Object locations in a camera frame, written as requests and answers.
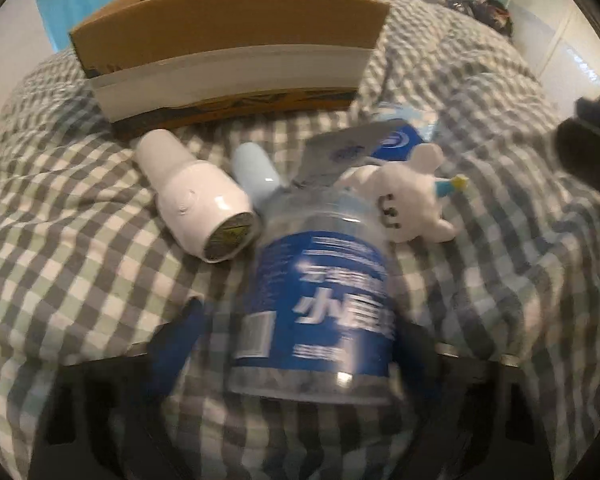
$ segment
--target blue packaging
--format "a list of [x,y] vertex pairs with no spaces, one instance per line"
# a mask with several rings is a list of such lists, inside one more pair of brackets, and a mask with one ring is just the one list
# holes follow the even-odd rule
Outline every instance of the blue packaging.
[[242,300],[230,390],[386,403],[394,341],[387,258],[374,204],[333,188],[278,197]]
[[383,139],[406,124],[401,118],[377,118],[311,137],[304,146],[293,183],[302,188],[332,186],[344,171],[363,164]]
[[384,256],[353,236],[288,235],[260,253],[237,366],[387,377],[394,318]]
[[379,160],[401,162],[409,158],[411,150],[424,140],[417,130],[407,124],[386,138],[371,157]]
[[423,142],[431,142],[438,126],[438,114],[432,110],[418,110],[408,105],[380,103],[374,114],[375,121],[402,119],[408,122],[395,130],[372,153],[372,161],[401,162],[408,160],[411,150]]

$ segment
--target white plush toy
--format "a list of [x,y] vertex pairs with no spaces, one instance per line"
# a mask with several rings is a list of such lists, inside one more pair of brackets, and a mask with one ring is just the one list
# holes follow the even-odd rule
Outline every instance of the white plush toy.
[[335,184],[350,188],[378,204],[389,240],[408,242],[422,236],[429,242],[447,242],[456,236],[452,224],[440,218],[438,199],[466,187],[466,177],[450,180],[433,173],[444,161],[436,144],[420,144],[407,162],[362,166],[346,171]]

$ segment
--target yellow sticker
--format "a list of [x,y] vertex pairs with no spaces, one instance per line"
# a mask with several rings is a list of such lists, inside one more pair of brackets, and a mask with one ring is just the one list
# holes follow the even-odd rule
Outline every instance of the yellow sticker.
[[222,230],[221,238],[225,244],[238,243],[247,234],[250,226],[248,225],[237,225],[234,227],[227,227]]

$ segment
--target gray checkered fabric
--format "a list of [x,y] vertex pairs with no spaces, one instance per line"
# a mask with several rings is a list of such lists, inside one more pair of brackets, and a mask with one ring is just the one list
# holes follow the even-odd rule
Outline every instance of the gray checkered fabric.
[[[520,357],[562,479],[600,428],[600,195],[558,166],[558,119],[512,46],[442,7],[389,1],[349,112],[178,133],[225,170],[231,150],[254,140],[288,174],[309,136],[364,119],[380,101],[438,110],[440,176],[464,173],[470,187],[444,208],[455,241],[398,248],[402,314],[466,355]],[[227,392],[250,256],[207,265],[176,245],[74,54],[31,73],[0,115],[0,461],[13,477],[26,478],[59,364],[122,354],[199,295],[213,316],[164,418],[200,478],[385,478],[411,441],[407,402],[334,407]]]

